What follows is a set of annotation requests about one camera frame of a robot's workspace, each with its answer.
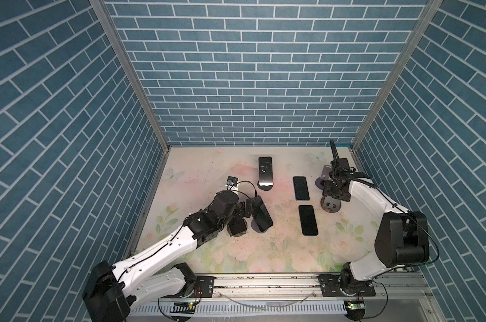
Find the purple metal phone stand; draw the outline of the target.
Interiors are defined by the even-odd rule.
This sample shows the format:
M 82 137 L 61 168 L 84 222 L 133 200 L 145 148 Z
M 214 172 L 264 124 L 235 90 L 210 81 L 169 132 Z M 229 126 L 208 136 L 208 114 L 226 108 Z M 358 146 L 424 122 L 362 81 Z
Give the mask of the purple metal phone stand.
M 324 190 L 324 185 L 326 181 L 331 181 L 330 173 L 332 171 L 332 167 L 330 165 L 324 165 L 322 169 L 321 175 L 315 180 L 315 186 L 320 189 Z

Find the wooden base phone stand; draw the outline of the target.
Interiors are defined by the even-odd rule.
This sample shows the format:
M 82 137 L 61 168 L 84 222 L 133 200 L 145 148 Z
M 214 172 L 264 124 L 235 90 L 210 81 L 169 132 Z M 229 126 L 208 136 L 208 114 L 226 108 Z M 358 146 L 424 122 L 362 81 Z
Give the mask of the wooden base phone stand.
M 321 198 L 321 207 L 328 213 L 338 213 L 342 207 L 342 201 L 330 196 L 323 196 Z

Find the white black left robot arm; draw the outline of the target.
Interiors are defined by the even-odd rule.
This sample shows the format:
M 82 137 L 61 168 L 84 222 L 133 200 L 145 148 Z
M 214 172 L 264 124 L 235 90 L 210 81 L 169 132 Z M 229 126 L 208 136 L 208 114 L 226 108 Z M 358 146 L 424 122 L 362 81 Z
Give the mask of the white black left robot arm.
M 224 228 L 231 236 L 243 235 L 247 217 L 253 218 L 259 232 L 273 225 L 260 196 L 246 201 L 239 196 L 238 191 L 220 191 L 205 209 L 187 216 L 182 226 L 145 251 L 93 267 L 82 295 L 91 320 L 125 321 L 132 309 L 168 296 L 194 296 L 190 306 L 200 304 L 202 288 L 188 264 L 176 264 L 167 272 L 161 269 L 213 240 Z

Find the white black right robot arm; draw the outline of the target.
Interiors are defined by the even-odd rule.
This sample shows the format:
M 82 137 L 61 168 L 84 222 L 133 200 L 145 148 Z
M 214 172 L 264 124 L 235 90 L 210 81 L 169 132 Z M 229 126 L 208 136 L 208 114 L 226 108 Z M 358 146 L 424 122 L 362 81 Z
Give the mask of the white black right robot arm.
M 418 266 L 430 261 L 430 243 L 426 216 L 411 211 L 383 193 L 363 172 L 349 165 L 332 149 L 333 161 L 322 171 L 321 206 L 338 212 L 343 203 L 358 201 L 377 217 L 379 227 L 371 253 L 344 264 L 337 285 L 353 296 L 372 287 L 372 280 L 396 268 Z

